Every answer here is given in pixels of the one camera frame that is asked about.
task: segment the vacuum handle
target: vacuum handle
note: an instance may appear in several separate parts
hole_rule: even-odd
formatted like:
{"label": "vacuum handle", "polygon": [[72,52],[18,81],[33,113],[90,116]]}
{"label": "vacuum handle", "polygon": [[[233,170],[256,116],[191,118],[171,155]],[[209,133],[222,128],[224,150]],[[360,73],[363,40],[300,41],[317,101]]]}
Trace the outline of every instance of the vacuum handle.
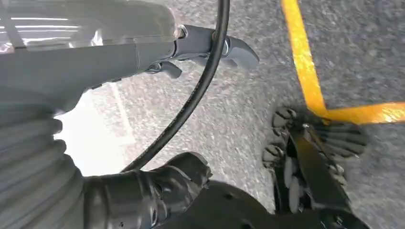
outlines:
{"label": "vacuum handle", "polygon": [[235,37],[228,37],[227,42],[228,50],[222,58],[224,63],[244,69],[254,69],[259,65],[259,57],[246,42]]}

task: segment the black cable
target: black cable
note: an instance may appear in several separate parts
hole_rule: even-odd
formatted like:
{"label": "black cable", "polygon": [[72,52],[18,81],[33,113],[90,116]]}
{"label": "black cable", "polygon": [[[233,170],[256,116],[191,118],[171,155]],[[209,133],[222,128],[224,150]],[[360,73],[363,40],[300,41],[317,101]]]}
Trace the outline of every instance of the black cable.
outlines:
{"label": "black cable", "polygon": [[208,58],[201,78],[199,79],[189,99],[176,117],[172,120],[172,122],[159,135],[159,137],[145,151],[143,151],[141,155],[131,162],[131,164],[125,167],[122,172],[127,172],[133,169],[141,169],[144,167],[180,130],[203,98],[205,91],[215,75],[219,60],[222,56],[226,32],[228,31],[229,8],[230,0],[218,0],[217,23],[210,57]]}

